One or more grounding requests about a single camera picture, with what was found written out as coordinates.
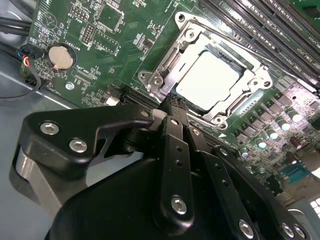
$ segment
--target black metal arm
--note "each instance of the black metal arm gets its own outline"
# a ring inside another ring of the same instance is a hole
[[[44,207],[48,196],[57,202],[46,239],[310,240],[229,149],[208,147],[183,101],[170,96],[159,109],[121,105],[24,120],[11,182]],[[95,157],[133,151],[143,159],[84,184]]]

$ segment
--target capacitor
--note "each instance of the capacitor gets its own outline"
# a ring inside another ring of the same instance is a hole
[[[284,120],[284,119],[280,119],[279,121],[276,122],[279,127],[281,128],[282,131],[288,131],[290,129],[290,124]]]
[[[257,138],[255,140],[255,143],[257,144],[258,148],[260,148],[260,149],[264,149],[267,146],[267,144],[265,143],[265,141],[261,137]]]
[[[268,134],[268,136],[271,140],[275,140],[279,137],[279,134],[275,130],[273,130],[272,128],[268,129],[266,131],[266,134]]]
[[[243,157],[244,159],[249,157],[248,150],[245,147],[240,148],[240,154],[241,154],[241,157]]]
[[[289,117],[294,121],[295,123],[298,123],[302,120],[302,116],[295,110],[291,110],[288,112]]]
[[[298,162],[297,158],[291,152],[287,152],[285,157],[288,164],[295,165]]]
[[[294,136],[290,137],[289,141],[295,147],[295,149],[300,150],[302,148],[302,144]]]

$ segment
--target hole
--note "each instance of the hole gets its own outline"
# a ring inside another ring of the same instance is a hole
[[[178,17],[179,22],[183,22],[185,20],[185,15],[180,14]]]
[[[266,82],[264,82],[264,84],[263,84],[263,86],[265,86],[266,88],[267,88],[267,87],[270,87],[270,85],[271,85],[271,82],[269,82],[269,81],[266,81]]]
[[[141,114],[146,118],[150,116],[149,113],[147,113],[146,111],[141,111]]]
[[[175,164],[179,167],[182,168],[183,164],[180,160],[175,160]]]
[[[222,180],[222,184],[225,185],[227,188],[230,186],[226,180]]]
[[[219,164],[216,163],[214,166],[216,167],[216,169],[221,171],[221,166]]]

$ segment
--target black cable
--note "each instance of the black cable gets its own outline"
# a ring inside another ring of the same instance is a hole
[[[33,11],[22,0],[10,0],[10,3],[30,19],[33,18]]]
[[[36,91],[39,90],[39,88],[41,87],[41,79],[39,74],[37,73],[36,69],[33,66],[29,66],[27,67],[27,69],[29,70],[29,72],[35,77],[36,79],[36,85],[35,87],[28,93],[25,93],[23,95],[19,95],[19,96],[3,96],[0,97],[0,102],[2,101],[15,101],[15,100],[21,100],[21,99],[25,99],[29,96],[31,96],[32,94],[34,94]]]
[[[13,26],[4,26],[0,25],[0,32],[6,33],[6,34],[14,34],[14,35],[19,35],[19,36],[29,36],[29,29],[24,29],[24,28],[17,28]]]
[[[30,29],[31,22],[16,20],[8,17],[0,16],[0,25],[8,25],[13,27],[19,27],[23,29]]]

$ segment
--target screw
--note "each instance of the screw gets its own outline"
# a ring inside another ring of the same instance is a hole
[[[295,234],[294,232],[291,230],[291,228],[285,224],[285,223],[282,223],[281,224],[281,227],[282,227],[282,230],[290,237],[290,238],[294,238],[295,237]]]
[[[141,114],[146,118],[150,116],[149,113],[147,113],[146,111],[141,111]]]
[[[266,173],[266,169],[264,167],[260,167],[259,168],[259,173],[265,174]]]
[[[40,130],[47,135],[56,135],[60,131],[58,125],[54,124],[53,122],[42,123],[40,125]]]
[[[177,120],[171,119],[171,122],[172,122],[174,125],[179,125],[179,123],[177,122]]]
[[[225,156],[228,156],[228,153],[226,150],[224,150],[223,148],[220,148],[220,152],[225,155]]]
[[[305,233],[300,229],[300,227],[298,227],[297,225],[294,225],[294,229],[296,230],[296,232],[302,237],[302,238],[306,238]]]
[[[84,153],[88,146],[87,144],[82,141],[81,139],[73,139],[69,142],[69,147],[71,148],[72,151],[76,152],[76,153]]]
[[[254,231],[252,230],[252,228],[249,226],[249,224],[246,221],[241,219],[239,221],[239,228],[240,228],[241,232],[243,232],[243,234],[248,239],[253,239],[254,238]]]
[[[178,196],[172,198],[171,206],[177,214],[184,215],[187,213],[186,203]]]
[[[75,89],[75,85],[72,83],[72,82],[67,82],[66,84],[65,84],[65,88],[66,89],[68,89],[68,90],[73,90],[73,89]]]
[[[199,136],[200,135],[200,132],[197,130],[197,129],[192,129],[192,132],[195,134],[195,135],[197,135],[197,136]]]

